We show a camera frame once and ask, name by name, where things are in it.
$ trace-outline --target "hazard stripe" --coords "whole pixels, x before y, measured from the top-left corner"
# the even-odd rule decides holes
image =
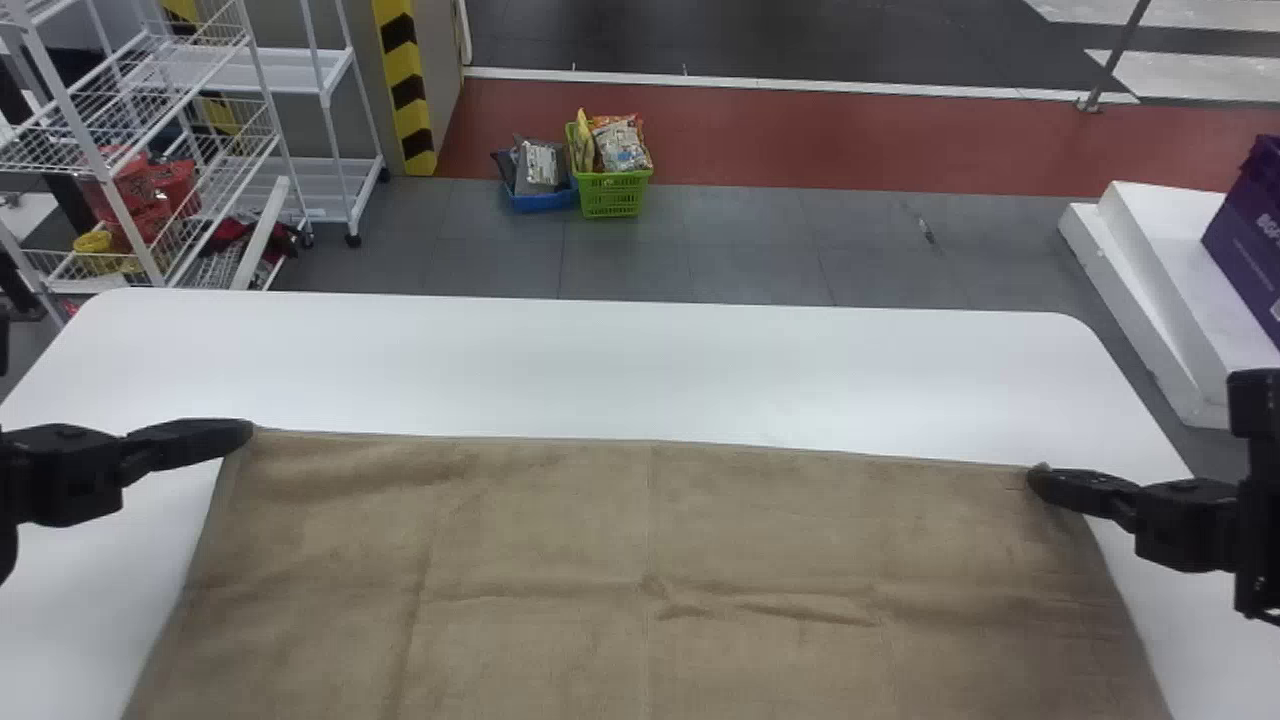
[[[435,140],[426,105],[422,55],[417,49],[413,0],[370,0],[383,46],[383,78],[394,109],[396,136],[411,176],[435,173]]]

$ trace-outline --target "yellow item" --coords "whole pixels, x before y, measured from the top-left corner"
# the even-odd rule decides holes
[[[72,247],[76,249],[76,252],[110,252],[111,233],[106,231],[87,232],[77,237]]]
[[[591,137],[591,126],[586,122],[586,113],[577,109],[577,127],[573,129],[573,170],[590,173],[595,165],[595,138]]]

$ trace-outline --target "white foam block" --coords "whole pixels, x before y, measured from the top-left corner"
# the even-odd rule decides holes
[[[1226,407],[1210,402],[1196,384],[1097,205],[1073,202],[1057,227],[1178,416],[1188,425],[1228,429]]]
[[[1226,375],[1280,366],[1280,351],[1201,245],[1221,192],[1114,182],[1098,215],[1204,397],[1226,405]]]

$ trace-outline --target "metal pole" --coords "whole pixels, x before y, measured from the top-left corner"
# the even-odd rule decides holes
[[[369,135],[374,138],[374,151],[378,152],[379,158],[385,158],[383,154],[383,141],[378,135],[378,123],[374,122],[374,109],[369,104],[369,92],[365,90],[365,76],[360,70],[360,58],[356,56],[356,50],[351,44],[351,27],[347,24],[347,6],[343,5],[342,0],[334,0],[334,6],[338,9],[338,24],[342,26],[342,40],[347,44],[347,50],[351,53],[351,69],[356,73],[356,85],[360,88],[360,101],[365,105],[365,120],[369,123]]]
[[[1125,23],[1124,28],[1120,31],[1120,40],[1116,41],[1116,46],[1111,50],[1111,56],[1107,58],[1107,64],[1102,65],[1102,72],[1098,74],[1098,82],[1093,86],[1093,91],[1084,100],[1076,100],[1075,106],[1083,113],[1101,113],[1098,108],[1098,100],[1102,97],[1102,86],[1111,79],[1111,73],[1115,72],[1116,65],[1120,64],[1120,56],[1124,51],[1129,49],[1129,42],[1133,40],[1134,31],[1138,29],[1138,23],[1142,22],[1142,17],[1147,14],[1147,8],[1151,5],[1151,0],[1138,0],[1134,5],[1133,13],[1129,15],[1129,22]]]
[[[298,0],[302,8],[302,27],[307,32],[307,45],[311,47],[311,67],[316,74],[316,90],[320,92],[320,114],[324,115],[325,132],[329,133],[329,152],[333,154],[333,172],[338,176],[338,188],[342,190],[342,213],[347,217],[347,233],[360,234],[356,227],[355,215],[351,206],[351,192],[347,190],[347,176],[342,170],[342,151],[338,150],[338,133],[333,129],[333,97],[329,95],[333,88],[324,86],[324,77],[320,73],[320,50],[316,46],[316,31],[311,22],[311,0]]]
[[[311,215],[307,214],[307,202],[302,199],[298,173],[293,168],[293,155],[289,154],[289,143],[284,140],[284,126],[280,124],[280,114],[275,110],[275,99],[271,96],[271,86],[268,85],[266,73],[262,70],[262,59],[257,56],[257,38],[253,37],[253,27],[248,23],[248,8],[244,6],[244,0],[236,0],[236,9],[239,10],[239,17],[243,18],[244,22],[244,32],[248,35],[248,55],[253,60],[253,72],[257,74],[257,85],[262,88],[262,100],[266,102],[268,114],[271,115],[271,129],[279,137],[278,146],[280,149],[280,156],[284,159],[284,167],[289,172],[289,179],[293,182],[294,196],[298,199],[298,213],[302,214],[301,227],[307,236],[311,236]]]

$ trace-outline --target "snack bag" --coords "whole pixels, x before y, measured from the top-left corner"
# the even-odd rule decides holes
[[[590,173],[595,167],[595,140],[586,122],[586,113],[577,109],[577,126],[573,128],[573,170]]]
[[[593,131],[595,146],[600,151],[600,164],[607,173],[630,173],[648,170],[653,167],[649,152],[644,149],[640,135],[639,115],[595,118],[612,119]]]

